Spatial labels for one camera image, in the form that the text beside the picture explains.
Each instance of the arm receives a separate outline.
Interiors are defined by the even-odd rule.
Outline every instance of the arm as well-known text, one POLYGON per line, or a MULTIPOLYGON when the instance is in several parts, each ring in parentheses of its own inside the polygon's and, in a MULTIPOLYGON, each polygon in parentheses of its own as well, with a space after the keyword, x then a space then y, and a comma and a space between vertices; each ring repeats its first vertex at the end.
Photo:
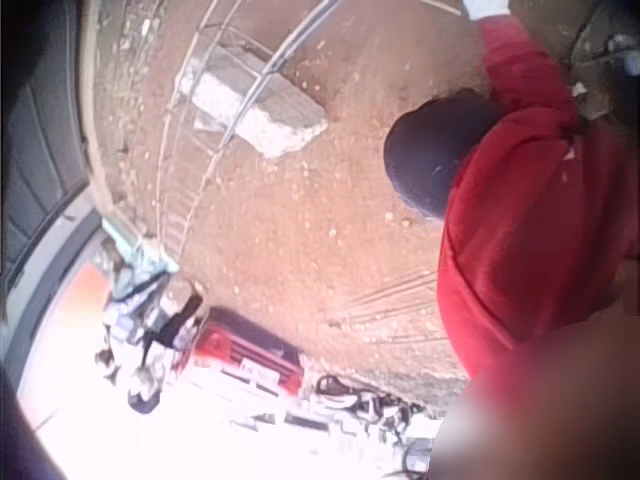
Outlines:
POLYGON ((531 107, 556 110, 567 127, 577 112, 562 70, 512 15, 478 21, 486 53, 484 66, 495 99, 508 113, 531 107))

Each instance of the rock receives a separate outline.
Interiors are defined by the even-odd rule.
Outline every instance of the rock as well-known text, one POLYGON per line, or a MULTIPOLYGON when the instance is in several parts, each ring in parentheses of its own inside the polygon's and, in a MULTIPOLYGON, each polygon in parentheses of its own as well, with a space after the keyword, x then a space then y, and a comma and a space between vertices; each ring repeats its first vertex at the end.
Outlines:
MULTIPOLYGON (((264 68, 262 60, 241 48, 229 48, 227 53, 255 71, 264 68)), ((199 67, 198 59, 189 60, 180 80, 181 93, 190 91, 199 67)), ((217 47, 195 87, 192 102, 219 124, 229 125, 254 81, 252 74, 230 59, 222 47, 217 47)), ((301 150, 327 125, 322 107, 284 77, 274 75, 239 123, 236 133, 266 158, 276 158, 301 150)))

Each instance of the black beanie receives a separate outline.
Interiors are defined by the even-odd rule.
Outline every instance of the black beanie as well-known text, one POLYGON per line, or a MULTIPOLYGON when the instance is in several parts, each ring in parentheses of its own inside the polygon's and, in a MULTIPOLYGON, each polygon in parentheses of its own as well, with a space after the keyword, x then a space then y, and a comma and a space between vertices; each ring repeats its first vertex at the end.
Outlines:
POLYGON ((472 92, 431 100, 396 120, 384 165, 404 202, 443 219, 458 167, 501 116, 497 103, 472 92))

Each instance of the car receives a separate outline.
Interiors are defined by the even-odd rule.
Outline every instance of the car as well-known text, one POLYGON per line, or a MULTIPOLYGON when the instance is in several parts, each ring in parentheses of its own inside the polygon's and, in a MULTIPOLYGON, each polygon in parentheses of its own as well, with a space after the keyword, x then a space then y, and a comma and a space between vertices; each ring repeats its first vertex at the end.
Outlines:
POLYGON ((215 393, 242 417, 284 419, 304 369, 295 347, 230 309, 212 307, 180 377, 215 393))

